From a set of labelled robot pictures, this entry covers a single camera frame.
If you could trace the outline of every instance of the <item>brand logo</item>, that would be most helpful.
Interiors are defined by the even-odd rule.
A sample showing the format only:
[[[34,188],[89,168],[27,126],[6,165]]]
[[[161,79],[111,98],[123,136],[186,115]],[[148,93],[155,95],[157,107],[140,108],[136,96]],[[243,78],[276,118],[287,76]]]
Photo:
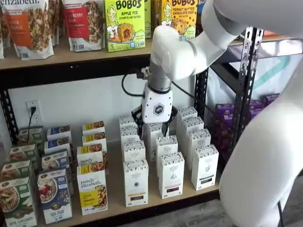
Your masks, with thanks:
[[[164,105],[159,103],[157,105],[155,105],[154,109],[153,109],[153,113],[157,116],[160,116],[162,113],[164,112]]]

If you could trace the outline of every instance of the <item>bobo's apple pie box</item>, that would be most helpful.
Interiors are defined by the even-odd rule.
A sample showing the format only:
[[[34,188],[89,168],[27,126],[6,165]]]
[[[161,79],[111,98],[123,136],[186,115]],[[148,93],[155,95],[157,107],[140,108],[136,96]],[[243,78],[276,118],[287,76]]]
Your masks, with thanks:
[[[145,47],[144,0],[105,0],[108,52]]]
[[[172,26],[180,41],[195,38],[198,0],[160,0],[160,24]]]

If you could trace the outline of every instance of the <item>wooden shelf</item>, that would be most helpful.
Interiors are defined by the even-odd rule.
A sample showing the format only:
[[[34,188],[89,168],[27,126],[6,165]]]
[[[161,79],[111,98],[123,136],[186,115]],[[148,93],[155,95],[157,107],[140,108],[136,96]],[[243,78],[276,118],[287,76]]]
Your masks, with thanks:
[[[206,195],[208,192],[218,192],[218,185],[220,175],[217,175],[216,184],[212,187],[206,188],[204,190],[196,191],[194,186],[191,183],[191,172],[186,168],[184,172],[184,186],[183,186],[183,194],[167,199],[162,199],[160,197],[159,189],[158,189],[158,178],[156,174],[155,162],[149,162],[149,198],[148,204],[136,207],[125,207],[125,196],[124,196],[124,176],[123,176],[123,167],[122,167],[122,155],[121,151],[116,148],[109,148],[108,157],[109,157],[109,174],[107,175],[107,194],[108,194],[108,210],[103,212],[98,212],[95,214],[89,214],[82,216],[82,212],[80,209],[80,200],[78,191],[75,192],[72,197],[72,218],[69,220],[63,220],[61,222],[53,223],[50,225],[45,224],[44,215],[42,211],[39,213],[39,227],[69,227],[76,226],[84,223],[101,221],[106,218],[112,218],[122,215],[129,214],[132,215],[135,211],[145,210],[147,208],[157,207],[163,204],[169,204],[172,202],[180,201],[184,202],[184,200],[188,198],[194,198],[196,196]]]

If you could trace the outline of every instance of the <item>floor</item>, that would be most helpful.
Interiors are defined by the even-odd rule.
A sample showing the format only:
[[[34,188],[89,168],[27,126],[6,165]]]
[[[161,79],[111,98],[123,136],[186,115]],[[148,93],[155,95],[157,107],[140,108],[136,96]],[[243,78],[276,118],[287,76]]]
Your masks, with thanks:
[[[303,176],[293,187],[284,209],[284,223],[287,227],[303,226]],[[177,210],[157,217],[145,219],[122,227],[232,227],[233,224],[220,204],[210,201],[193,207]]]

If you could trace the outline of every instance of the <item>green cereal box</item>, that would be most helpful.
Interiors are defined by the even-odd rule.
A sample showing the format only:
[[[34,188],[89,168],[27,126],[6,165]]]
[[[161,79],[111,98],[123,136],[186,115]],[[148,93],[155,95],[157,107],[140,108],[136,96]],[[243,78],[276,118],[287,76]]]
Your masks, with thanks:
[[[152,37],[151,25],[151,0],[144,0],[145,8],[145,38]]]
[[[108,52],[145,47],[144,0],[105,0]]]

